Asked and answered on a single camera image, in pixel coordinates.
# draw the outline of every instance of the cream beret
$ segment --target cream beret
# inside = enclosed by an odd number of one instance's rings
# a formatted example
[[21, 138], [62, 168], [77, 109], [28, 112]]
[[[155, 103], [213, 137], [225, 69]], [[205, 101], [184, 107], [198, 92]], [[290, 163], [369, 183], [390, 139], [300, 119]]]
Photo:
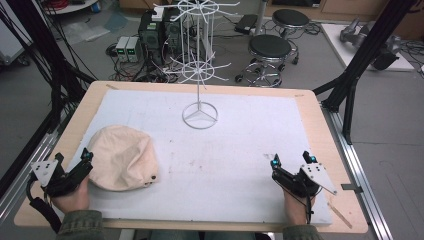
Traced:
[[93, 152], [91, 181], [110, 191], [147, 187], [157, 181], [158, 164], [150, 136], [112, 125], [100, 129], [87, 149]]

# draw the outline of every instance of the green jacket sleeve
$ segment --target green jacket sleeve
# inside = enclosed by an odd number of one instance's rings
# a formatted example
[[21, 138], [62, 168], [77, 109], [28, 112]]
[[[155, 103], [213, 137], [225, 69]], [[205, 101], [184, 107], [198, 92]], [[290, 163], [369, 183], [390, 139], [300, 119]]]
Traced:
[[283, 229], [284, 240], [323, 240], [315, 226], [296, 225]]
[[56, 240], [74, 239], [103, 240], [102, 213], [93, 210], [67, 213]]

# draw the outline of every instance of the floor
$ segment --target floor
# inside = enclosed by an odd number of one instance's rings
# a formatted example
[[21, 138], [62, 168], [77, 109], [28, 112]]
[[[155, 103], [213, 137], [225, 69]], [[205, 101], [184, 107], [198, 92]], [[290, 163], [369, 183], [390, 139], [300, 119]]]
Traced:
[[[105, 54], [106, 48], [120, 36], [137, 33], [137, 14], [119, 14], [114, 4], [99, 14], [80, 11], [62, 17], [64, 26], [86, 23], [89, 27], [104, 26], [111, 32], [91, 42], [72, 44], [73, 49], [98, 79], [113, 77], [113, 62]], [[228, 81], [210, 80], [207, 84], [247, 86], [235, 83], [234, 78], [249, 63], [247, 52], [249, 36], [233, 31], [226, 19], [215, 23], [216, 38], [214, 64], [231, 63], [217, 75]], [[272, 24], [267, 25], [268, 33]], [[300, 46], [297, 65], [286, 64], [282, 88], [314, 89], [338, 77], [343, 66], [323, 33], [303, 34], [295, 40]], [[59, 46], [66, 52], [63, 41]], [[137, 66], [129, 66], [134, 71]], [[424, 151], [424, 79], [417, 72], [366, 71], [357, 86], [352, 124], [355, 150], [372, 186], [384, 218], [394, 239], [424, 239], [424, 181], [421, 153]], [[318, 96], [324, 100], [328, 92]], [[18, 63], [4, 68], [0, 73], [0, 176], [25, 146], [29, 138], [50, 111], [50, 89], [34, 65]], [[343, 116], [344, 104], [340, 107]], [[13, 216], [23, 200], [21, 196], [0, 226], [1, 239], [52, 239], [50, 229], [21, 228], [13, 224]], [[118, 239], [119, 231], [106, 230], [107, 239]], [[144, 236], [139, 231], [137, 239]], [[376, 239], [370, 229], [365, 234], [323, 234], [325, 239]]]

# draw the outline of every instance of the white wire rack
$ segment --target white wire rack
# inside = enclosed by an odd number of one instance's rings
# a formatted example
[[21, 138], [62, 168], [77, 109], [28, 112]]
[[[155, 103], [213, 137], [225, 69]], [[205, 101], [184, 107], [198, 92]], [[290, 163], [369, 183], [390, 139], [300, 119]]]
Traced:
[[[222, 81], [228, 81], [229, 79], [221, 78], [215, 75], [216, 69], [228, 67], [231, 63], [222, 65], [222, 66], [213, 66], [212, 60], [215, 56], [215, 52], [212, 50], [213, 44], [213, 25], [214, 25], [214, 14], [222, 13], [226, 15], [234, 15], [220, 10], [221, 6], [237, 6], [239, 3], [235, 4], [218, 4], [210, 0], [181, 0], [178, 4], [175, 5], [165, 5], [156, 7], [163, 8], [178, 8], [180, 14], [171, 21], [177, 21], [183, 16], [191, 15], [196, 21], [197, 27], [197, 37], [196, 37], [196, 49], [190, 48], [190, 45], [184, 44], [185, 36], [190, 36], [190, 22], [189, 21], [180, 21], [180, 31], [181, 31], [181, 49], [182, 49], [182, 58], [181, 61], [171, 58], [172, 61], [181, 65], [180, 70], [166, 71], [167, 74], [180, 74], [183, 76], [182, 80], [178, 83], [185, 83], [187, 81], [192, 81], [197, 83], [197, 101], [188, 105], [183, 110], [183, 121], [190, 127], [195, 129], [206, 129], [210, 128], [218, 121], [218, 110], [210, 103], [202, 102], [200, 100], [200, 83], [205, 87], [205, 81], [211, 78], [217, 78]], [[207, 44], [204, 44], [206, 51], [206, 59], [202, 60], [200, 56], [200, 23], [203, 24], [203, 36]], [[186, 33], [184, 34], [184, 24], [186, 24]]]

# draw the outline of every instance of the human hand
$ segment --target human hand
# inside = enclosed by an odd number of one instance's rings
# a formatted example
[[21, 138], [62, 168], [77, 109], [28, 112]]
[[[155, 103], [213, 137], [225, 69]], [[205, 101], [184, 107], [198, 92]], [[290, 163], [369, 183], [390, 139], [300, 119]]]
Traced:
[[90, 205], [88, 197], [88, 176], [82, 180], [75, 191], [66, 196], [52, 198], [52, 202], [65, 214], [78, 210], [87, 210]]
[[295, 198], [286, 189], [284, 189], [284, 208], [290, 225], [306, 224], [306, 198]]

